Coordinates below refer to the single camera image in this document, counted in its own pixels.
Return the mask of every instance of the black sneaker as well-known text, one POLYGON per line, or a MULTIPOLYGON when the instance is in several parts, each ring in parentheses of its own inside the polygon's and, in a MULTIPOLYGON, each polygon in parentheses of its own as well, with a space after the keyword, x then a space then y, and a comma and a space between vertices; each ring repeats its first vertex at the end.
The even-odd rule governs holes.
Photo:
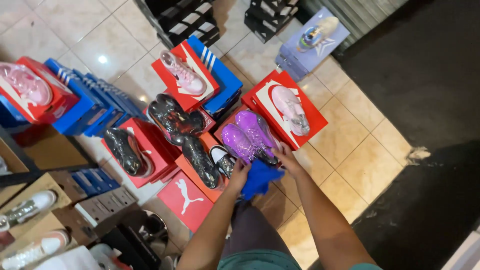
POLYGON ((210 149, 210 158, 218 170, 226 177, 230 178, 235 165, 235 159, 221 145, 215 145, 210 149))
POLYGON ((186 135, 200 134, 205 125, 199 112, 186 113, 180 104, 167 94, 158 94, 148 105, 146 115, 152 123, 160 127, 167 141, 177 146, 181 146, 186 135))
POLYGON ((205 152, 199 138, 191 135, 185 136, 181 150, 185 159, 208 188, 215 189, 222 184, 222 176, 205 152))
POLYGON ((152 163, 138 148, 130 132, 111 127, 103 136, 105 143, 123 170, 131 176, 147 177, 152 174, 152 163))

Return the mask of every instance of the blue rag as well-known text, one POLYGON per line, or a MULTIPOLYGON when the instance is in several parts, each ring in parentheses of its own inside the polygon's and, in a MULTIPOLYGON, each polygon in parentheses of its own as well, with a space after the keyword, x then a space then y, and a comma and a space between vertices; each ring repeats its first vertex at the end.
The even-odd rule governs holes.
POLYGON ((260 160, 255 160, 248 171, 247 182, 241 190, 243 198, 250 200, 256 194, 265 195, 268 191, 268 183, 278 180, 284 175, 285 172, 267 166, 260 160))

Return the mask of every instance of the gray pants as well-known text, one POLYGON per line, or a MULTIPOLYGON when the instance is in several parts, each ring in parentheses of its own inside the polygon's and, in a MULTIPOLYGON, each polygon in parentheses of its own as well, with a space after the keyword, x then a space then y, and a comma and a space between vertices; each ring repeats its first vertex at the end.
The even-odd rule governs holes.
POLYGON ((244 200, 235 206, 231 223, 232 233, 225 241, 222 258, 253 249, 270 249, 291 255, 282 237, 250 201, 244 200))

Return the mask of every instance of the purple sneaker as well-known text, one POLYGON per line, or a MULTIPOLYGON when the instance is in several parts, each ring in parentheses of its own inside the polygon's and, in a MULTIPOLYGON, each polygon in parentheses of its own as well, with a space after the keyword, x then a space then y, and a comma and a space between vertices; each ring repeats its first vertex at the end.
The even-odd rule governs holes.
POLYGON ((279 149, 278 142, 273 138, 270 128, 262 116, 249 110, 241 110, 235 115, 235 122, 252 142, 253 155, 256 158, 270 165, 278 163, 278 159, 270 150, 271 148, 279 149))
POLYGON ((254 160, 254 157, 251 155, 252 142, 236 125, 227 124, 223 128, 222 140, 223 145, 232 156, 242 159, 246 164, 249 164, 254 160))

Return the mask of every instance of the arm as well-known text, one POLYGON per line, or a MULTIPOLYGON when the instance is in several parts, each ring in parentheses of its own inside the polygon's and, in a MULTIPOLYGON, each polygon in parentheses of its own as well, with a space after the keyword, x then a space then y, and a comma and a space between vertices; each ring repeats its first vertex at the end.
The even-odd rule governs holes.
POLYGON ((290 148, 285 143, 282 146, 284 153, 274 150, 274 154, 297 183, 303 210, 325 269, 347 270, 359 263, 375 264, 342 213, 302 168, 290 148))
POLYGON ((235 163, 227 187, 185 248, 177 266, 178 270, 217 269, 235 201, 247 181, 247 174, 250 169, 250 165, 243 169, 242 166, 239 161, 235 163))

